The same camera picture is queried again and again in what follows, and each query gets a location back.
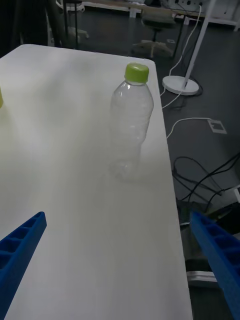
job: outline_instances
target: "table surface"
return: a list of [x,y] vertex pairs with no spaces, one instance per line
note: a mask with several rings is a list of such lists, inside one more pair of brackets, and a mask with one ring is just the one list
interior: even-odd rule
[[106,6],[115,6],[115,7],[124,7],[129,9],[139,9],[143,10],[147,13],[152,14],[167,14],[171,15],[173,13],[177,13],[179,15],[183,16],[192,16],[197,17],[199,15],[199,12],[195,11],[187,11],[187,10],[181,10],[181,9],[171,9],[171,8],[164,8],[160,6],[149,6],[149,5],[143,5],[138,4],[137,2],[130,2],[130,1],[123,1],[123,0],[86,0],[84,3],[94,3],[94,4],[101,4]]
[[[127,63],[154,100],[135,182],[108,175],[109,109]],[[0,59],[0,239],[47,228],[6,320],[190,320],[155,64],[23,45]]]

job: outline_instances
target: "green bottle cap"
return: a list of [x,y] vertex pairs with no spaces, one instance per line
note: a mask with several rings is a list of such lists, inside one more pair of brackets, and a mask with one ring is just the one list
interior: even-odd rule
[[129,63],[126,66],[125,79],[130,82],[145,84],[148,82],[149,68],[140,63]]

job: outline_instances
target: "desk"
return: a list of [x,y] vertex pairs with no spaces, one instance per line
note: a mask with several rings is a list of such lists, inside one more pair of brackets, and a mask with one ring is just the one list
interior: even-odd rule
[[[154,109],[136,182],[108,175],[109,108],[127,63]],[[23,45],[0,59],[0,238],[47,228],[5,320],[191,320],[155,64]]]

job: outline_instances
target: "plastic bottle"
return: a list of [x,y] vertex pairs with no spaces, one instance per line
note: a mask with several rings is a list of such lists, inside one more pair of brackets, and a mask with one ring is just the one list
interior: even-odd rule
[[149,68],[129,63],[125,81],[113,92],[110,107],[110,164],[116,178],[133,178],[154,108],[147,86]]

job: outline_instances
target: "white desk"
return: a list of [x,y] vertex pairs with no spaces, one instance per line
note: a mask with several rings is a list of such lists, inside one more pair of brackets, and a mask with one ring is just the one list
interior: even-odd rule
[[[111,94],[149,66],[154,110],[136,183],[107,170]],[[190,320],[155,64],[24,45],[0,60],[0,238],[47,228],[6,320]]]

